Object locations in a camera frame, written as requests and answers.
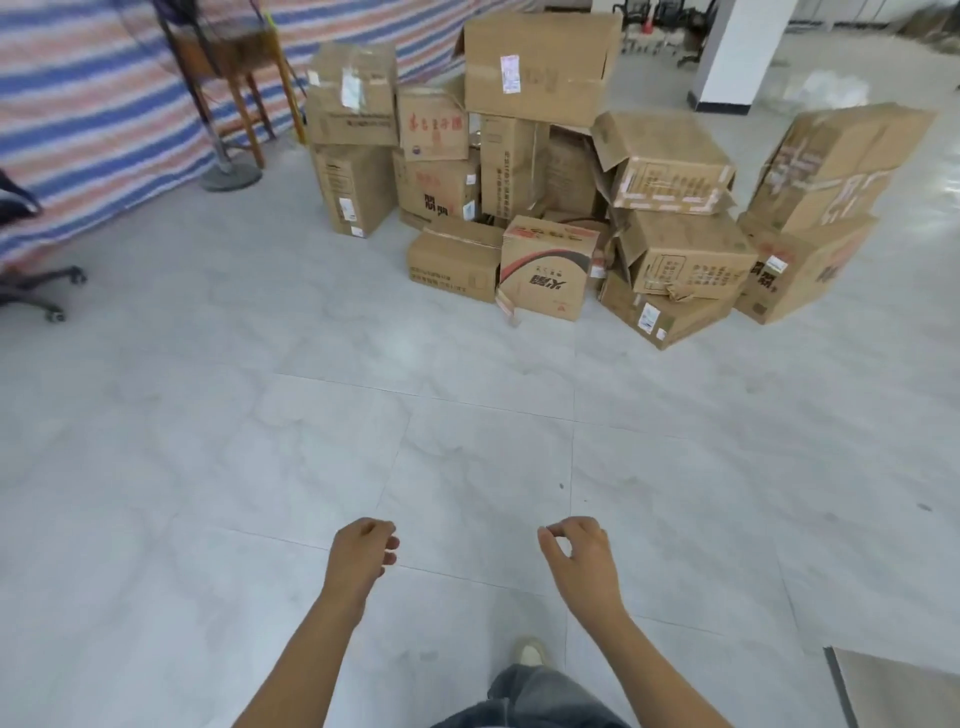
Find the cardboard box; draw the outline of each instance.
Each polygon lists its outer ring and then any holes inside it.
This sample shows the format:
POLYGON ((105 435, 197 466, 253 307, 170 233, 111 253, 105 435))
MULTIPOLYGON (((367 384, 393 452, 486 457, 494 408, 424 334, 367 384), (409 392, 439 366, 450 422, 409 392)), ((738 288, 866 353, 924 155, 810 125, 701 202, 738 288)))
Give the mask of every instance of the cardboard box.
POLYGON ((410 280, 493 303, 503 233, 455 218, 434 220, 407 250, 410 280))
MULTIPOLYGON (((519 214, 525 217, 536 217, 540 219, 543 217, 543 213, 546 212, 546 210, 547 201, 546 198, 543 198, 542 200, 537 200, 536 202, 532 203, 529 207, 527 207, 527 209, 522 210, 519 214)), ((507 219, 506 217, 493 217, 492 215, 488 215, 486 213, 480 216, 480 222, 482 222, 484 225, 493 225, 501 230, 506 230, 508 227, 510 227, 510 223, 512 221, 513 218, 507 219)))
POLYGON ((615 210, 613 219, 624 278, 637 293, 726 299, 756 263, 756 248, 726 212, 615 210))
POLYGON ((692 113, 608 111, 590 133, 612 206, 712 215, 733 205, 733 163, 692 113))
POLYGON ((600 233, 519 215, 503 233, 500 293, 516 308, 580 317, 600 233))
POLYGON ((421 231, 426 226, 428 226, 433 220, 429 217, 420 217, 415 215, 413 212, 407 212, 405 209, 401 209, 399 212, 400 222, 404 225, 408 225, 411 228, 416 228, 421 231))
POLYGON ((480 117, 483 211, 512 220, 546 195, 550 125, 480 117))
POLYGON ((394 46, 321 43, 306 75, 311 143, 396 146, 394 46))
POLYGON ((599 291, 607 277, 607 269, 613 264, 613 254, 616 251, 616 244, 613 240, 613 229, 609 222, 602 222, 590 216, 577 215, 574 212, 566 210, 548 209, 543 213, 543 219, 555 223, 565 223, 577 228, 586 228, 587 230, 597 231, 600 236, 597 238, 596 247, 593 249, 593 257, 590 260, 590 274, 587 280, 587 289, 599 291))
POLYGON ((391 152, 388 147, 313 146, 313 167, 330 227, 368 237, 396 207, 391 152))
POLYGON ((588 127, 620 55, 617 13, 487 12, 467 21, 467 109, 588 127))
POLYGON ((466 159, 470 124, 464 77, 443 85, 402 85, 396 95, 400 147, 407 159, 466 159))
POLYGON ((744 212, 737 224, 759 257, 736 308, 760 324, 769 324, 823 296, 870 235, 876 218, 862 214, 830 225, 781 232, 744 212))
POLYGON ((469 159, 408 161, 394 149, 396 195, 400 209, 418 217, 475 220, 480 214, 480 154, 469 159))
POLYGON ((780 231, 869 212, 934 116, 898 104, 798 114, 760 170, 749 210, 780 231))
POLYGON ((678 303, 668 296, 637 293, 623 276, 611 270, 600 291, 600 303, 640 336, 663 351, 730 314, 734 291, 725 299, 693 299, 678 303))
POLYGON ((595 153, 589 136, 551 127, 549 149, 546 195, 550 205, 582 215, 593 214, 598 194, 592 162, 595 153))

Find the striped tarp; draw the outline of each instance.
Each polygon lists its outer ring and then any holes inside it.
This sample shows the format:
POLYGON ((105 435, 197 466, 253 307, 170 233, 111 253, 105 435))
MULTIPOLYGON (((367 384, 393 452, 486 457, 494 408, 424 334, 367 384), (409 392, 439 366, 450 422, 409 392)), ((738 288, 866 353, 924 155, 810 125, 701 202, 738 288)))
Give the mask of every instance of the striped tarp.
MULTIPOLYGON (((450 66, 468 17, 538 4, 265 0, 260 8, 269 11, 303 83, 318 44, 332 39, 392 42, 401 79, 429 77, 450 66)), ((208 0, 202 8, 211 20, 252 15, 246 0, 208 0)), ((288 128, 276 71, 264 69, 256 80, 275 129, 288 128)), ((226 85, 204 89, 217 121, 231 121, 236 108, 226 85)), ((212 159, 150 0, 0 0, 0 168, 45 208, 41 217, 0 231, 0 262, 186 182, 212 159)))

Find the shoe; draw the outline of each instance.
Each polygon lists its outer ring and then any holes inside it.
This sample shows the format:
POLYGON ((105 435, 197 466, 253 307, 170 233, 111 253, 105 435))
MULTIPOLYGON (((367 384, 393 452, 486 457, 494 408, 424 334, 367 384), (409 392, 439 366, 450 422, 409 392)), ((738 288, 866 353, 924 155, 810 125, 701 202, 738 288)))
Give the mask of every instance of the shoe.
POLYGON ((546 647, 540 640, 533 637, 524 637, 514 645, 514 664, 527 667, 553 667, 547 656, 546 647))

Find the wooden stool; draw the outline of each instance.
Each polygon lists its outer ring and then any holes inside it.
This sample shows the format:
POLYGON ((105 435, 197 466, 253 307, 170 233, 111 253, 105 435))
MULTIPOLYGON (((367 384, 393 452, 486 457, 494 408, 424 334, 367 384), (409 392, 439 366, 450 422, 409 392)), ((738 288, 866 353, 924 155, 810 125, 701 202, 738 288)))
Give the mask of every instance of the wooden stool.
POLYGON ((287 97, 290 113, 294 117, 297 139, 300 144, 306 144, 300 109, 297 106, 293 87, 290 86, 287 61, 280 50, 276 30, 256 21, 212 23, 204 26, 202 30, 204 35, 200 38, 190 28, 178 29, 174 34, 174 41, 183 60, 186 76, 184 80, 196 88, 197 98, 200 99, 208 118, 212 119, 213 115, 206 104, 203 92, 204 81, 223 79, 229 86, 240 120, 219 127, 215 126, 217 135, 223 138, 241 129, 245 130, 256 166, 263 169, 263 152, 260 150, 260 143, 256 139, 253 125, 262 123, 271 139, 276 139, 276 135, 270 123, 270 117, 267 116, 266 107, 263 105, 260 89, 256 87, 256 81, 253 79, 253 71, 275 65, 280 74, 280 83, 283 85, 283 93, 287 97), (253 96, 253 102, 256 104, 255 113, 250 113, 244 102, 243 93, 240 90, 241 79, 246 82, 253 96))

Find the floor tile seam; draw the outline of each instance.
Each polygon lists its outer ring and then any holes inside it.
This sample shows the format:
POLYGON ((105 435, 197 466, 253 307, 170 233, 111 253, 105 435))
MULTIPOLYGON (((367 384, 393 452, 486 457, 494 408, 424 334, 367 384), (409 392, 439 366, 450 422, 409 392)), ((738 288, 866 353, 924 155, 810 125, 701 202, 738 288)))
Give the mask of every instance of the floor tile seam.
POLYGON ((272 374, 275 374, 277 376, 288 376, 294 379, 303 379, 304 381, 321 381, 327 384, 339 384, 341 386, 354 387, 356 389, 370 389, 370 390, 373 390, 374 392, 383 392, 385 394, 400 395, 401 397, 412 397, 419 400, 448 402, 450 404, 460 404, 465 407, 479 407, 480 409, 489 409, 494 412, 509 412, 510 414, 514 414, 514 415, 526 415, 528 417, 540 417, 545 420, 556 420, 558 422, 572 423, 572 424, 576 423, 575 420, 572 420, 567 417, 557 417, 556 415, 543 415, 538 412, 527 412, 525 410, 520 410, 520 409, 507 409, 506 407, 494 407, 491 404, 477 404, 475 402, 462 401, 462 400, 448 400, 444 397, 434 397, 432 395, 411 394, 409 392, 400 392, 396 389, 384 389, 383 387, 371 387, 369 384, 354 384, 353 382, 339 381, 337 379, 322 379, 322 378, 315 378, 312 376, 292 375, 284 372, 272 372, 272 374))

